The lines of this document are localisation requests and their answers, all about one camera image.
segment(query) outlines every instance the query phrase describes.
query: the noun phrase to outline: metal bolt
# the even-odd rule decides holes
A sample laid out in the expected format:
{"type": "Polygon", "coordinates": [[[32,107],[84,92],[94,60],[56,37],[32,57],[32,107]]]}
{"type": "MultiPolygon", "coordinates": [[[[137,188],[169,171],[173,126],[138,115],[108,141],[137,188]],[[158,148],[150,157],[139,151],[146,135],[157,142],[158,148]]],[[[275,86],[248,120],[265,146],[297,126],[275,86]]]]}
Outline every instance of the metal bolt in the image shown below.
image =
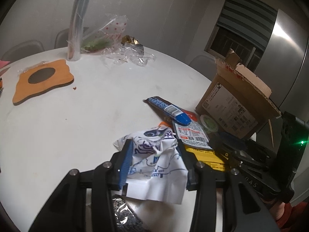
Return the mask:
{"type": "Polygon", "coordinates": [[[110,168],[112,166],[112,163],[110,161],[106,161],[103,163],[103,167],[110,168]]]}
{"type": "Polygon", "coordinates": [[[231,173],[232,173],[233,175],[238,175],[238,174],[239,174],[239,170],[238,170],[237,168],[232,168],[232,169],[231,169],[231,173]]]}
{"type": "Polygon", "coordinates": [[[77,170],[77,169],[72,169],[72,170],[69,172],[69,175],[71,175],[71,176],[75,176],[76,174],[78,174],[78,170],[77,170]]]}
{"type": "Polygon", "coordinates": [[[199,168],[205,167],[205,163],[204,163],[204,162],[201,162],[201,161],[198,161],[198,162],[196,163],[196,165],[197,165],[199,168]]]}

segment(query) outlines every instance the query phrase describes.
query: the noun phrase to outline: white round table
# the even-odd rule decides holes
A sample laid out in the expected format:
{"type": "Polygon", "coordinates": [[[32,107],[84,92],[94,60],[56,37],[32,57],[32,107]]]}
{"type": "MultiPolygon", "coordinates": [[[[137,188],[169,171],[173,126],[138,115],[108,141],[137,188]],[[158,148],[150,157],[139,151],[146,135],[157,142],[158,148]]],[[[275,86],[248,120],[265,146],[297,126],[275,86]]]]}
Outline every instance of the white round table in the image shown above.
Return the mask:
{"type": "MultiPolygon", "coordinates": [[[[115,140],[160,123],[143,99],[160,96],[193,111],[211,83],[186,64],[148,48],[145,51],[157,59],[146,67],[124,63],[109,69],[105,58],[82,55],[79,61],[66,62],[73,84],[14,106],[18,71],[41,61],[66,59],[66,51],[21,59],[2,75],[0,201],[21,232],[28,231],[70,169],[94,169],[117,152],[115,140]]],[[[188,232],[195,195],[186,191],[181,205],[160,203],[164,211],[147,222],[152,232],[188,232]]]]}

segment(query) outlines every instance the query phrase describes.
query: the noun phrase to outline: striped roller blind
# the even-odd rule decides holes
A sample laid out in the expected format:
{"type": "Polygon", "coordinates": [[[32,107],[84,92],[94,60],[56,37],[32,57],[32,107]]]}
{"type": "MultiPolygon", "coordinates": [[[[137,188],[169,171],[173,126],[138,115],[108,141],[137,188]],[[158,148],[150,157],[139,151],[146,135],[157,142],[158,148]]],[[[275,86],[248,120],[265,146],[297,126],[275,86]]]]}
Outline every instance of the striped roller blind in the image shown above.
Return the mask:
{"type": "Polygon", "coordinates": [[[277,11],[260,0],[226,0],[217,25],[265,51],[277,11]]]}

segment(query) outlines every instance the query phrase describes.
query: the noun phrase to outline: red clothing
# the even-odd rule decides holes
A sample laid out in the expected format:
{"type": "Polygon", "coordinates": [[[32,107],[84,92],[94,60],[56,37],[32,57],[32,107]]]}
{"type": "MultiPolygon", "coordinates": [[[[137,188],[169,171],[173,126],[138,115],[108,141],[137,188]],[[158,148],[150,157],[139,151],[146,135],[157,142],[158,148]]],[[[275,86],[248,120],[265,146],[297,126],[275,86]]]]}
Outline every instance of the red clothing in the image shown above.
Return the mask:
{"type": "Polygon", "coordinates": [[[281,232],[288,232],[291,229],[291,226],[297,221],[306,206],[307,202],[301,202],[295,207],[292,207],[290,203],[285,204],[284,213],[276,222],[281,232]]]}

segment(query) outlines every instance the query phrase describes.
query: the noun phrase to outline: green lid container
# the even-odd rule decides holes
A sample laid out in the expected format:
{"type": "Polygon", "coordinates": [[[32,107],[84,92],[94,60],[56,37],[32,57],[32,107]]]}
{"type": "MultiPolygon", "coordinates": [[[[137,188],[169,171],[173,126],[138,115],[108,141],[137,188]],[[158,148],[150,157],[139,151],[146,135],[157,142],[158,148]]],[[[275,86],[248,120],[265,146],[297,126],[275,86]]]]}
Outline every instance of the green lid container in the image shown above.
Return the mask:
{"type": "Polygon", "coordinates": [[[208,115],[201,115],[200,123],[207,134],[218,131],[217,123],[208,115]]]}

